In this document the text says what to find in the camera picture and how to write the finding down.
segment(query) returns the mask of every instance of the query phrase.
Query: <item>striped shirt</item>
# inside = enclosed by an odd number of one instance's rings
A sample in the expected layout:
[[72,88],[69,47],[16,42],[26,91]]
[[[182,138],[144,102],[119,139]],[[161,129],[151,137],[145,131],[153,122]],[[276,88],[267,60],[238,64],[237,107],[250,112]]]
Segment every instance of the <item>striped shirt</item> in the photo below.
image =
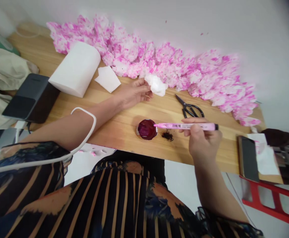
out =
[[[0,167],[68,153],[52,141],[18,143],[2,148]],[[100,161],[64,187],[69,163],[0,173],[0,237],[263,237],[204,208],[194,214],[138,162]]]

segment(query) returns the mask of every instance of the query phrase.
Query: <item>wrist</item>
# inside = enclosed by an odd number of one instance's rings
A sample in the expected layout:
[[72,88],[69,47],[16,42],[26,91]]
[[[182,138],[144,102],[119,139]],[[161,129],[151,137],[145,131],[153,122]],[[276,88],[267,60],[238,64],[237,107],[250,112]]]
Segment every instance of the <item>wrist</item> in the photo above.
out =
[[123,111],[123,100],[121,97],[115,95],[110,98],[111,103],[115,106],[116,113]]
[[193,157],[195,170],[208,171],[217,168],[217,163],[215,158],[199,158],[197,156]]

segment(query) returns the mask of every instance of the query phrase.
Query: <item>magenta ink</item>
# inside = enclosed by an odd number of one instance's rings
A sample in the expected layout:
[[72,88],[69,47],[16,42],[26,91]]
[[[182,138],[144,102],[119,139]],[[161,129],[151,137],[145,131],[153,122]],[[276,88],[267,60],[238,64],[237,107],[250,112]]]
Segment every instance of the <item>magenta ink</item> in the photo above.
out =
[[158,134],[158,128],[154,126],[155,122],[145,119],[139,123],[136,128],[136,134],[145,140],[152,140]]

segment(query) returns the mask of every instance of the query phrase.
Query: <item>tissue paper flower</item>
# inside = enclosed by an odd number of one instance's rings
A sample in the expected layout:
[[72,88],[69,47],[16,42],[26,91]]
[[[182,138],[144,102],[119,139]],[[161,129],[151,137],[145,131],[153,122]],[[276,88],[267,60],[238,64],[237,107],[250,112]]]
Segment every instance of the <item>tissue paper flower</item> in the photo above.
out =
[[168,85],[162,83],[161,79],[158,76],[153,74],[147,74],[144,80],[151,86],[151,91],[154,94],[161,97],[165,95],[165,90],[168,88]]
[[232,112],[243,126],[260,123],[249,117],[257,106],[255,86],[240,82],[237,54],[221,55],[219,50],[210,49],[190,55],[170,42],[155,46],[136,34],[128,34],[123,26],[105,16],[96,15],[93,21],[79,16],[77,24],[48,22],[47,27],[59,53],[67,54],[76,42],[85,42],[99,51],[103,62],[118,76],[148,79],[154,75],[161,79],[151,86],[158,95],[164,95],[167,86],[188,90],[192,97],[211,100],[212,106],[222,112]]

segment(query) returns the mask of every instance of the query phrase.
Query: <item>person's left hand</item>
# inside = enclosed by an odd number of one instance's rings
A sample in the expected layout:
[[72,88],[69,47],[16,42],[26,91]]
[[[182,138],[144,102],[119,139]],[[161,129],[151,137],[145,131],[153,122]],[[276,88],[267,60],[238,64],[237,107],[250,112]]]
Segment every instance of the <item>person's left hand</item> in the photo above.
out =
[[128,109],[141,101],[150,101],[153,98],[151,87],[144,78],[125,85],[115,97],[121,101],[122,109]]

